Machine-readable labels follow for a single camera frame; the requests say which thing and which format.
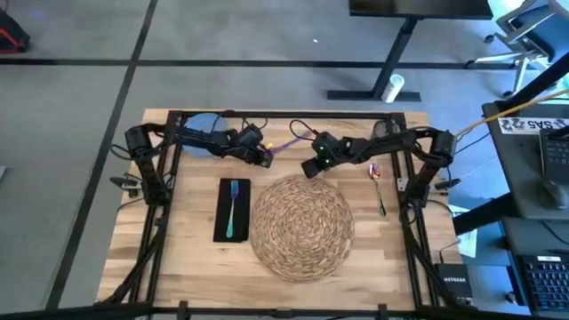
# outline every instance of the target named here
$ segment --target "spoon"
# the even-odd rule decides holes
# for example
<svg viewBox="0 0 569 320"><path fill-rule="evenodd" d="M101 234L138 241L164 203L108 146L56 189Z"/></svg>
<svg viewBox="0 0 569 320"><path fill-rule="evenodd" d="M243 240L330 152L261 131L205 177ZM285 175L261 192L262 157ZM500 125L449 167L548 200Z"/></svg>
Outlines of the spoon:
<svg viewBox="0 0 569 320"><path fill-rule="evenodd" d="M377 197L378 197L378 200L380 201L380 214L382 216L386 216L387 212L385 211L385 206L383 205L383 200L381 200L381 191L380 191L381 172L380 172L380 167L377 164L370 164L368 173L370 175L370 179L373 180L373 182L375 182L375 188L377 189Z"/></svg>

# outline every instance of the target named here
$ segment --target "keyboard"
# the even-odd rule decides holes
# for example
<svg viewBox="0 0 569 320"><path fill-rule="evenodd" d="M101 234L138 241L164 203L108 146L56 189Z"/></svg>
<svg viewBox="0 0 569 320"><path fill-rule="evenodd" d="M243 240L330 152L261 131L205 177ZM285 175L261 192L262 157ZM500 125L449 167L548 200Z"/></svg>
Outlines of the keyboard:
<svg viewBox="0 0 569 320"><path fill-rule="evenodd" d="M555 130L540 131L541 165L543 176L555 182L569 182L569 141L549 137Z"/></svg>
<svg viewBox="0 0 569 320"><path fill-rule="evenodd" d="M530 308L569 311L569 256L517 256L528 288Z"/></svg>

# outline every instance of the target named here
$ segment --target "woven placemat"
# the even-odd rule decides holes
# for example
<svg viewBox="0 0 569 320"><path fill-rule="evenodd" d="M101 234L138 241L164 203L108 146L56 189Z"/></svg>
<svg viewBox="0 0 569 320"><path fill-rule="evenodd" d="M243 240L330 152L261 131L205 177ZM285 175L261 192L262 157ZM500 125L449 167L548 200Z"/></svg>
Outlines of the woven placemat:
<svg viewBox="0 0 569 320"><path fill-rule="evenodd" d="M293 176L263 191L252 210L252 248L265 267L295 283L330 275L348 257L354 217L341 193Z"/></svg>

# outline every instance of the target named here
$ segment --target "yellow cable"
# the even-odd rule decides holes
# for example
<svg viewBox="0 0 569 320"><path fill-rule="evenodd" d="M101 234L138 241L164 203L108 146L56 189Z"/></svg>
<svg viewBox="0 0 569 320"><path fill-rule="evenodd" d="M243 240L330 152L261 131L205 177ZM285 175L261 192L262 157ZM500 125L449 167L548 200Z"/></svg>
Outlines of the yellow cable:
<svg viewBox="0 0 569 320"><path fill-rule="evenodd" d="M458 137L460 137L461 135L466 134L466 133L469 132L470 130L472 130L472 129L478 127L480 124L485 124L485 123L491 122L492 120L496 120L496 119L498 119L499 117L509 115L509 114L512 113L512 112L516 112L516 111L521 110L521 109L523 109L523 108L531 107L531 106L533 106L533 105L535 105L535 104L538 104L538 103L543 102L543 101L545 101L545 100L550 100L550 99L556 98L556 97L558 97L558 96L560 96L560 95L563 95L563 94L566 94L566 93L569 93L569 89L565 89L565 90L562 90L562 91L560 91L560 92L555 92L555 93L550 94L549 96L546 96L546 97L543 97L543 98L539 98L539 99L536 99L536 100L532 100L532 101L523 103L523 104L521 104L521 105L519 105L519 106L517 106L517 107L513 107L513 108L508 109L508 110L506 110L506 111L500 112L499 114L497 114L497 115L495 115L495 116L489 116L489 117L487 117L486 119L480 120L480 121L478 121L477 123L471 124L471 125L469 125L468 127L462 129L460 132L458 132L458 133L456 134L456 137L458 138Z"/></svg>

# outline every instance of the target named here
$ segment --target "teal fork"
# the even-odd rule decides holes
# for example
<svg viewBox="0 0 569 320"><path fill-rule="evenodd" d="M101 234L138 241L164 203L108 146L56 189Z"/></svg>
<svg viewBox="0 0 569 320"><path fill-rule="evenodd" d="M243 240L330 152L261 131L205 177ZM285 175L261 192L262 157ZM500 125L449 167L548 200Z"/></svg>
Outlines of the teal fork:
<svg viewBox="0 0 569 320"><path fill-rule="evenodd" d="M225 236L228 238L233 237L233 209L235 209L235 199L239 195L239 181L231 181L231 212L229 213L229 223L228 230L225 232Z"/></svg>

